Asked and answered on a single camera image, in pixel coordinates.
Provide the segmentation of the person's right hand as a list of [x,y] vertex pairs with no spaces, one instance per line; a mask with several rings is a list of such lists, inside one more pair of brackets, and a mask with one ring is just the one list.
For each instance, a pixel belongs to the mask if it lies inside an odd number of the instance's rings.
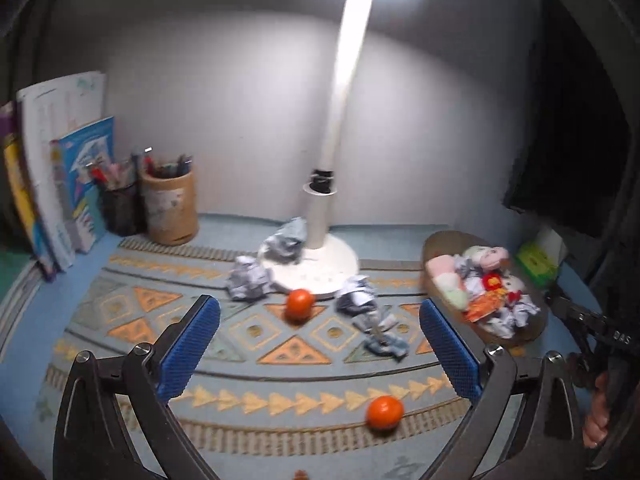
[[603,372],[594,382],[590,412],[582,427],[582,443],[590,450],[599,446],[608,436],[610,410],[606,402],[607,386],[608,373]]

